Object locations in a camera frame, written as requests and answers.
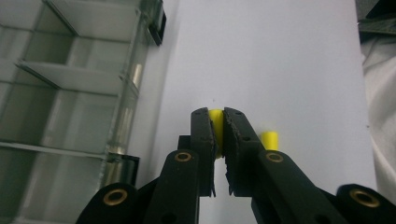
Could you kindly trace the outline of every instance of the white surface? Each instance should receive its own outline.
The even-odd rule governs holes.
[[[158,176],[178,136],[190,134],[193,110],[229,106],[245,112],[257,133],[277,131],[280,150],[317,186],[330,193],[348,183],[375,189],[353,1],[184,0],[164,7],[163,46],[147,68],[161,55],[167,63],[164,74],[145,72],[129,151],[147,163],[138,185]],[[159,90],[150,88],[154,75],[165,76],[163,91],[157,82]],[[158,111],[148,100],[161,101]],[[216,162],[219,197],[201,199],[200,222],[255,223],[250,199],[227,196],[223,163]]]
[[[396,204],[396,38],[377,36],[361,49],[378,192]]]

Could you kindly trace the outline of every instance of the yellow cylinder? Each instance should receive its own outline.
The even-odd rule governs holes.
[[[219,145],[219,150],[216,153],[216,158],[221,157],[223,144],[223,111],[221,109],[209,110],[209,117],[213,122],[213,129],[215,131],[216,141]]]
[[[264,132],[261,136],[262,144],[267,150],[278,149],[278,136],[277,132]]]

